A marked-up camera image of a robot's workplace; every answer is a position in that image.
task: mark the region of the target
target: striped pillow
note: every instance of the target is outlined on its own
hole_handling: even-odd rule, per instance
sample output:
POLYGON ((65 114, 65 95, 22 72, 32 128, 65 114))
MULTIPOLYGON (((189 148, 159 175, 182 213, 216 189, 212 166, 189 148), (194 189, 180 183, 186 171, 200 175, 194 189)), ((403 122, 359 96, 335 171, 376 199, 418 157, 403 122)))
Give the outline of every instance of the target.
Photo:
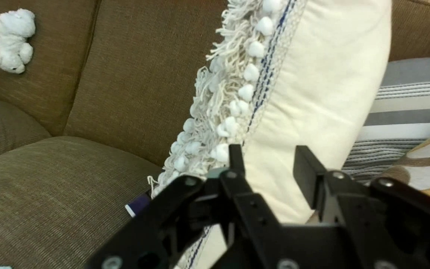
POLYGON ((430 138, 430 59, 392 62, 343 171, 361 183, 430 138))

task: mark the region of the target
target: couch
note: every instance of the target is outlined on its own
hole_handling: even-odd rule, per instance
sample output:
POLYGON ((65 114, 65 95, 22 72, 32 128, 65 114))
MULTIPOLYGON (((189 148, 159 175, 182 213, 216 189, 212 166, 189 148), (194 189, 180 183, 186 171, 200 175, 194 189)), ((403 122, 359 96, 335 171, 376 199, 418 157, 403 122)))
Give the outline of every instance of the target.
MULTIPOLYGON (((0 0, 35 14, 0 71, 0 265, 80 268, 176 139, 225 2, 0 0)), ((394 0, 391 60, 430 57, 430 2, 394 0)))

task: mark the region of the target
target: striped fabric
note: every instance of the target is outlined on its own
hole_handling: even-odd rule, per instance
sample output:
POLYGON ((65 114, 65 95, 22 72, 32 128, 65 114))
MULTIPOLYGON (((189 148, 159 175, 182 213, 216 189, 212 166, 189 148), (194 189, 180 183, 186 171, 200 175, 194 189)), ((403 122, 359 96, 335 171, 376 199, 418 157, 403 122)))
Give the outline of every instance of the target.
POLYGON ((367 183, 430 138, 430 59, 392 62, 343 171, 367 183))

